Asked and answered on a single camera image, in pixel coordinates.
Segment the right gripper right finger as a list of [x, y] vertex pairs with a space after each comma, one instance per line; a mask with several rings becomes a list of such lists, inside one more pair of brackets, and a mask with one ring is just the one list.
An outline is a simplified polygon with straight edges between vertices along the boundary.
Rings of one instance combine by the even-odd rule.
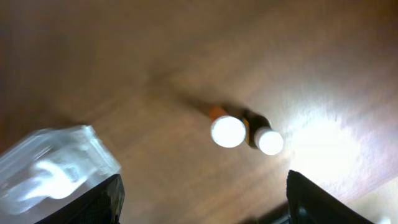
[[286, 194], [291, 224], [373, 224], [297, 171], [288, 173]]

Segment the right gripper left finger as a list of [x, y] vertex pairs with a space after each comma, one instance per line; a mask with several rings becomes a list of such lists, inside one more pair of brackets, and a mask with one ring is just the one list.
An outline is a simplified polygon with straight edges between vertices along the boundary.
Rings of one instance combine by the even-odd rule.
[[114, 174], [37, 224], [119, 224], [124, 198], [122, 178]]

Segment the white clear cap spray bottle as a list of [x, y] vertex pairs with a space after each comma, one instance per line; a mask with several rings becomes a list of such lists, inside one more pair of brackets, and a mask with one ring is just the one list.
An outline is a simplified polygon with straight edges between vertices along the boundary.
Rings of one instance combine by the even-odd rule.
[[35, 223], [118, 174], [92, 126], [34, 131], [1, 155], [1, 223]]

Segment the dark brown white cap bottle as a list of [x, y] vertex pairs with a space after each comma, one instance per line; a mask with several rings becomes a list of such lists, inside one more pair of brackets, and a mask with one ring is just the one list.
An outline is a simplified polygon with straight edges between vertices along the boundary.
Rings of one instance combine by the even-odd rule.
[[258, 149], [269, 156], [274, 156], [283, 149], [282, 136], [271, 128], [265, 116], [245, 109], [243, 123], [246, 127], [245, 142], [252, 149]]

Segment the orange white cap bottle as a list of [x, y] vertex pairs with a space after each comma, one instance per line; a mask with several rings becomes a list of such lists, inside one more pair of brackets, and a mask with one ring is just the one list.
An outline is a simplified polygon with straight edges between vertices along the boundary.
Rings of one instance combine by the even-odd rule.
[[246, 127], [244, 123], [228, 114], [222, 107], [213, 106], [209, 112], [209, 117], [212, 120], [211, 138], [217, 145], [234, 148], [245, 140]]

